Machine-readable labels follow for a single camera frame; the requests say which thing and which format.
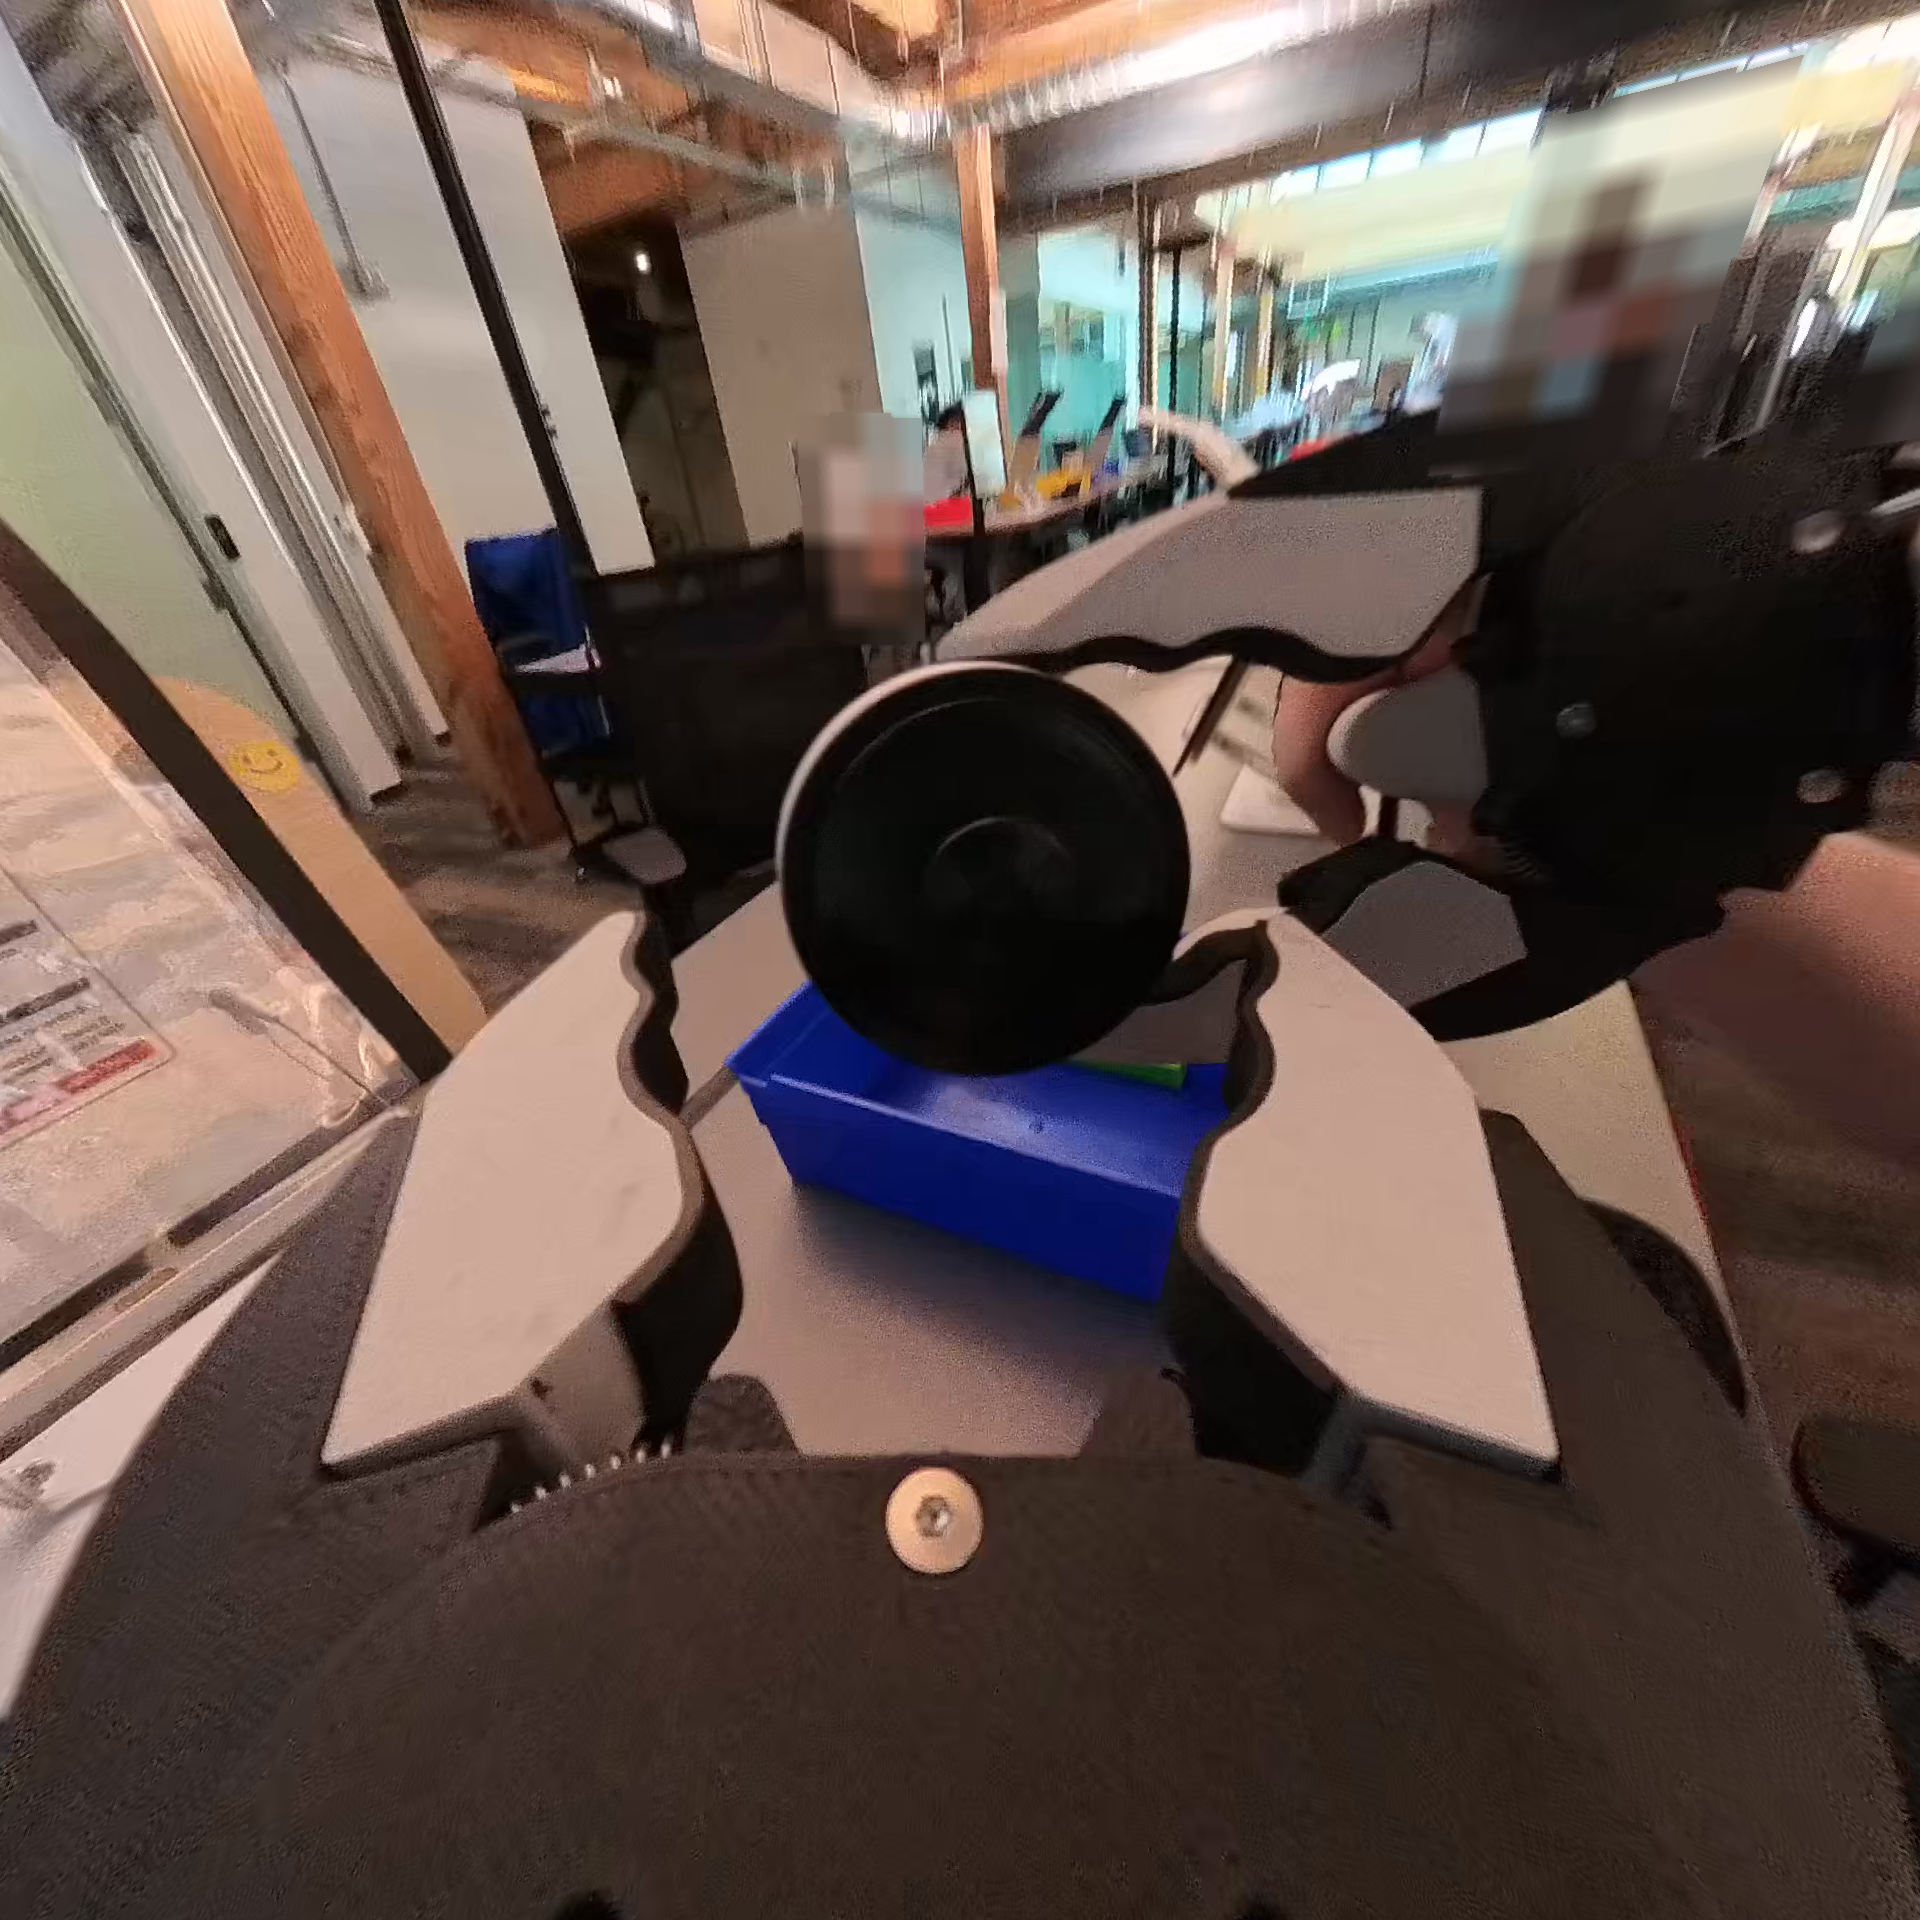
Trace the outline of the blue jacket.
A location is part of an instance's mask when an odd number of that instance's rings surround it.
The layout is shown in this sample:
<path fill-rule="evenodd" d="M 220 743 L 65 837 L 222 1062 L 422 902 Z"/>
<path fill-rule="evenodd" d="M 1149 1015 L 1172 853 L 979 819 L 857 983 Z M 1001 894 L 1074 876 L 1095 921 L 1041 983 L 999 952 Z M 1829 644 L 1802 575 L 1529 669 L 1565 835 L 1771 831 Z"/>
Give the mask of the blue jacket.
<path fill-rule="evenodd" d="M 463 569 L 478 620 L 510 676 L 510 692 L 543 758 L 595 749 L 607 741 L 607 720 L 595 695 L 556 691 L 569 675 L 519 676 L 542 660 L 579 653 L 588 625 L 569 548 L 556 525 L 463 542 Z"/>

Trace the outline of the black floor lamp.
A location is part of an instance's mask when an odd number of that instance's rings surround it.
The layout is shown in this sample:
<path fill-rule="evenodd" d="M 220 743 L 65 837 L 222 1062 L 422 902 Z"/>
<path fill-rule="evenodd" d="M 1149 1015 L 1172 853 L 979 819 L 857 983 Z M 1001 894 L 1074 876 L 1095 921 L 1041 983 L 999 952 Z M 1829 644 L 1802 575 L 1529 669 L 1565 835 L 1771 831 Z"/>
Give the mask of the black floor lamp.
<path fill-rule="evenodd" d="M 388 44 L 401 94 L 415 124 L 427 169 L 436 182 L 455 248 L 482 317 L 498 372 L 508 387 L 513 409 L 526 438 L 534 475 L 542 486 L 551 521 L 557 527 L 569 571 L 579 581 L 593 581 L 597 564 L 585 521 L 559 456 L 557 428 L 543 406 L 531 358 L 513 317 L 508 289 L 497 272 L 485 225 L 478 220 L 466 174 L 447 129 L 433 73 L 415 37 L 414 22 L 402 1 L 375 1 L 375 17 Z"/>

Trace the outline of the white bottle with black lid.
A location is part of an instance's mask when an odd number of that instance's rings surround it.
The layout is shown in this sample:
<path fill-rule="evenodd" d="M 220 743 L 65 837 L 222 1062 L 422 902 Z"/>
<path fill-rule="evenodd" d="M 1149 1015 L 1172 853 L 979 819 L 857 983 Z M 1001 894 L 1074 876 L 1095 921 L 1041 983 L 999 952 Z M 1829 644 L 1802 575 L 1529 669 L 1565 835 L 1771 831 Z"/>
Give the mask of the white bottle with black lid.
<path fill-rule="evenodd" d="M 1004 1075 L 1089 1048 L 1155 996 L 1190 840 L 1170 772 L 1095 692 L 934 663 L 815 734 L 774 871 L 801 964 L 857 1035 Z"/>

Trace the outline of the person's right hand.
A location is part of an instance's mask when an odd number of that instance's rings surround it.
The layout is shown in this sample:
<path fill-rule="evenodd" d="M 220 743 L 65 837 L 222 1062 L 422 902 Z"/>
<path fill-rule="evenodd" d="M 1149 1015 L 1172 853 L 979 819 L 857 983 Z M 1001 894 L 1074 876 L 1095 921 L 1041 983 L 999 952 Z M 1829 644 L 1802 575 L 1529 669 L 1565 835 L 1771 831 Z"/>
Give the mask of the person's right hand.
<path fill-rule="evenodd" d="M 1279 684 L 1270 732 L 1270 761 L 1279 792 L 1303 812 L 1335 847 L 1367 831 L 1362 788 L 1331 756 L 1331 736 L 1348 709 L 1367 696 L 1367 684 Z"/>

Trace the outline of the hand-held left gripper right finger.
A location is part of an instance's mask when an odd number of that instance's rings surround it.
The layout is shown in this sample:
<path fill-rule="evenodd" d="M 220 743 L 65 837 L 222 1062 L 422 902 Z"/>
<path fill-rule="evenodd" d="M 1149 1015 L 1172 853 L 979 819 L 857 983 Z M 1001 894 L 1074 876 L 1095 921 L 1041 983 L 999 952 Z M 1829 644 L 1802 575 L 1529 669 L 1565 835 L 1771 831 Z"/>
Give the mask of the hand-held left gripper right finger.
<path fill-rule="evenodd" d="M 1277 909 L 1183 936 L 1236 972 L 1229 1109 L 1167 1262 L 1167 1343 L 1226 1449 L 1348 1479 L 1401 1438 L 1527 1476 L 1562 1446 L 1481 1109 L 1443 1046 Z"/>

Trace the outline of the blue plastic bin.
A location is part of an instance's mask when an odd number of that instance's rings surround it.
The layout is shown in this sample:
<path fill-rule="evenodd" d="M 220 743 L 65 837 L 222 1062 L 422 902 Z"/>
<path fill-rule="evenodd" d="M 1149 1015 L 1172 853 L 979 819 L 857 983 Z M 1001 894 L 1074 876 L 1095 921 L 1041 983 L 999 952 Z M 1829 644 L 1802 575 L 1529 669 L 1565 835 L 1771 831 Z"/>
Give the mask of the blue plastic bin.
<path fill-rule="evenodd" d="M 788 1177 L 1091 1283 L 1163 1291 L 1193 1153 L 1222 1120 L 1226 1068 L 1179 1091 L 1055 1062 L 932 1071 L 793 992 L 727 1056 Z"/>

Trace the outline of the black mesh office chair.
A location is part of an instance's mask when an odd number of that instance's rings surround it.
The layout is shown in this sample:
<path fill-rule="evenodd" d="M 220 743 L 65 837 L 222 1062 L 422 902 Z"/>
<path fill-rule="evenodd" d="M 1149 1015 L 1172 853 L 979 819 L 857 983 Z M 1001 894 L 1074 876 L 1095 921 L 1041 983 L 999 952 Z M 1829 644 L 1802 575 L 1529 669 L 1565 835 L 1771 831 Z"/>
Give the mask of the black mesh office chair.
<path fill-rule="evenodd" d="M 801 535 L 598 575 L 585 614 L 643 795 L 685 860 L 663 907 L 684 949 L 701 901 L 774 856 L 783 792 L 867 663 L 818 609 Z"/>

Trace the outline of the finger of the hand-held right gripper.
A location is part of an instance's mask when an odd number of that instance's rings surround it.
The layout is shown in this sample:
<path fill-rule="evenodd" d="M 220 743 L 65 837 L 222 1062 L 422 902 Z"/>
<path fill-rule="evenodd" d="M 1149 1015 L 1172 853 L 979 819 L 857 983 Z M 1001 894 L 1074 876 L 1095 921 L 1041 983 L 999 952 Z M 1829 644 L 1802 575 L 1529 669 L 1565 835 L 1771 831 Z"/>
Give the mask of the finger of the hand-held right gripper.
<path fill-rule="evenodd" d="M 1450 856 L 1359 839 L 1279 877 L 1279 909 L 1434 1040 L 1487 1040 L 1533 1021 L 1511 896 Z"/>
<path fill-rule="evenodd" d="M 1046 563 L 961 620 L 937 665 L 1229 659 L 1355 684 L 1418 656 L 1481 574 L 1484 486 L 1221 494 Z"/>

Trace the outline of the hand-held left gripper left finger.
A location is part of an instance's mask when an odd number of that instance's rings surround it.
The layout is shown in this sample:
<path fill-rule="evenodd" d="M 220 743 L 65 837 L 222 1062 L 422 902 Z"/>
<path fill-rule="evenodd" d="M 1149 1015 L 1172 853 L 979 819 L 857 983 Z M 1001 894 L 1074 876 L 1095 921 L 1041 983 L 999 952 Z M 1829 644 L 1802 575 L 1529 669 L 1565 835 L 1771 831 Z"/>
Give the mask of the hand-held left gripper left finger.
<path fill-rule="evenodd" d="M 527 1469 L 685 1444 L 746 1287 L 689 1129 L 660 926 L 619 911 L 426 1093 L 323 1461 L 498 1439 Z"/>

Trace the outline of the curved pale panel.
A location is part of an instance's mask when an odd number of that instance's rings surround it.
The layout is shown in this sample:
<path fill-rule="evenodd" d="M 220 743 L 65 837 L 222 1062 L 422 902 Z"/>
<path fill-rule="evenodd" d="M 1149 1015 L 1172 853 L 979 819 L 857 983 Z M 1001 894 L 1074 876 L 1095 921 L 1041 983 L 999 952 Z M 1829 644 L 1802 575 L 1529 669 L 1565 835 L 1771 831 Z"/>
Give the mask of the curved pale panel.
<path fill-rule="evenodd" d="M 1217 422 L 1155 405 L 1138 405 L 1137 419 L 1148 432 L 1187 446 L 1190 462 L 1217 489 L 1234 489 L 1260 473 L 1247 447 Z"/>

